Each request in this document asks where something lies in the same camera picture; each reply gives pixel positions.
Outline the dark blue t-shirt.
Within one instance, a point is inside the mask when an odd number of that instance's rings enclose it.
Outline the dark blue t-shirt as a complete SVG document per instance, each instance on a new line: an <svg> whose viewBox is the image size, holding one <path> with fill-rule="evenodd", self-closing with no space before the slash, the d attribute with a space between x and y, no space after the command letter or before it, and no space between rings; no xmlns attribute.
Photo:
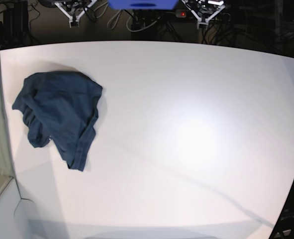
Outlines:
<svg viewBox="0 0 294 239"><path fill-rule="evenodd" d="M53 141L68 168L83 171L96 136L102 90L80 72L35 73L24 79L12 109L22 113L34 148Z"/></svg>

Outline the black power strip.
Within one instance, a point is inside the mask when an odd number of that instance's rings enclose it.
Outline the black power strip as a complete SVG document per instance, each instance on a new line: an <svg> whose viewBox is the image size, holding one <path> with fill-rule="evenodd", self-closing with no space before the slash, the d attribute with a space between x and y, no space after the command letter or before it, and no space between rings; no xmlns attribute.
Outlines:
<svg viewBox="0 0 294 239"><path fill-rule="evenodd" d="M175 16L177 18L187 18L194 17L196 19L197 24L208 25L211 20L213 20L216 16L218 16L223 11L223 8L219 8L212 12L200 13L195 10L176 10Z"/></svg>

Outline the blue plastic bin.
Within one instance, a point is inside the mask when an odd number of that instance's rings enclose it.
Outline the blue plastic bin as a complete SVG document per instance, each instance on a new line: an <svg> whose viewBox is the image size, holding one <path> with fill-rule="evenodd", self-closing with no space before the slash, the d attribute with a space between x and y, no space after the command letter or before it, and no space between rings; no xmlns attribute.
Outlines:
<svg viewBox="0 0 294 239"><path fill-rule="evenodd" d="M113 9L173 9L178 0L108 0Z"/></svg>

